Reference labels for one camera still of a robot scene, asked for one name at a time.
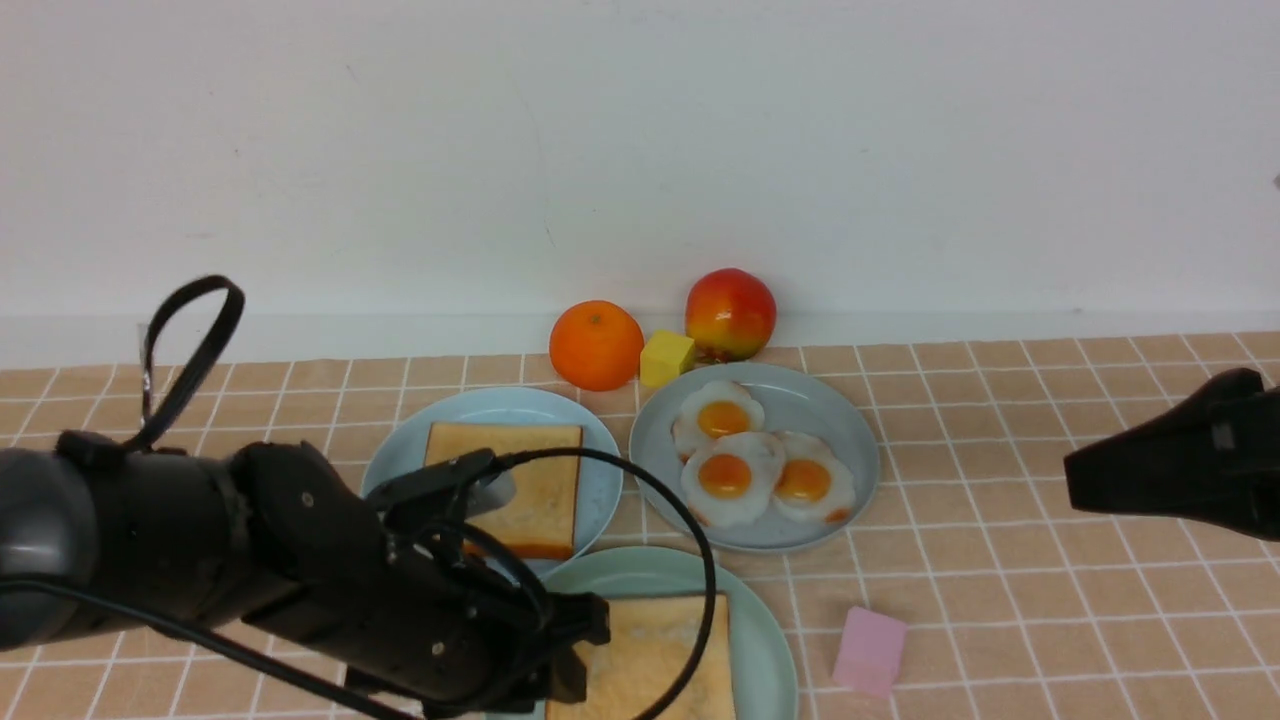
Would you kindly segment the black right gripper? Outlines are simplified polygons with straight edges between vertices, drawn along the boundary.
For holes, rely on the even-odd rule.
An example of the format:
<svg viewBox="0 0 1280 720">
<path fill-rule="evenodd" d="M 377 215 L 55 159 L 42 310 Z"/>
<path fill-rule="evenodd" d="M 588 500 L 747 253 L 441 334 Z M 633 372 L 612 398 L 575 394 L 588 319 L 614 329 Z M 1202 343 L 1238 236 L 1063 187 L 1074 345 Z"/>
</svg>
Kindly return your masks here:
<svg viewBox="0 0 1280 720">
<path fill-rule="evenodd" d="M 1179 518 L 1279 539 L 1279 391 L 1222 372 L 1138 427 L 1064 459 L 1083 512 Z"/>
</svg>

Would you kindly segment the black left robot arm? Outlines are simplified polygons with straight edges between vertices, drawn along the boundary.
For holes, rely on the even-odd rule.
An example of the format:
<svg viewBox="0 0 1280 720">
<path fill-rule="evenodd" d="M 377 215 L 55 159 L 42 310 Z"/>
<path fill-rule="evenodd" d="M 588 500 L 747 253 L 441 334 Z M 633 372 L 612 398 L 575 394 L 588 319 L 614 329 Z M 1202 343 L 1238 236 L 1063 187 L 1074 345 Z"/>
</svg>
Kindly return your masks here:
<svg viewBox="0 0 1280 720">
<path fill-rule="evenodd" d="M 224 459 L 65 432 L 3 451 L 3 648 L 137 626 L 378 719 L 580 703 L 608 603 L 547 591 L 467 516 L 509 500 L 474 451 L 357 496 L 311 445 Z"/>
</svg>

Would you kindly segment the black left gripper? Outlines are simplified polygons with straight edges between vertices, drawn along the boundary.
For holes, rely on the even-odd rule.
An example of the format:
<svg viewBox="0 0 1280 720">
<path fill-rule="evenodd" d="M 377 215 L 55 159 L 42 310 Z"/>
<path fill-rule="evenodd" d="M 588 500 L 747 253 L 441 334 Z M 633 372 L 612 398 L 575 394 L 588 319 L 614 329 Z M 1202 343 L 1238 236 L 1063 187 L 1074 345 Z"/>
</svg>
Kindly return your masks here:
<svg viewBox="0 0 1280 720">
<path fill-rule="evenodd" d="M 344 691 L 417 700 L 430 716 L 584 701 L 576 646 L 611 641 L 596 594 L 545 588 L 468 521 L 522 454 L 481 448 L 358 497 L 308 443 L 239 454 L 255 553 L 287 591 L 247 625 L 343 662 Z"/>
</svg>

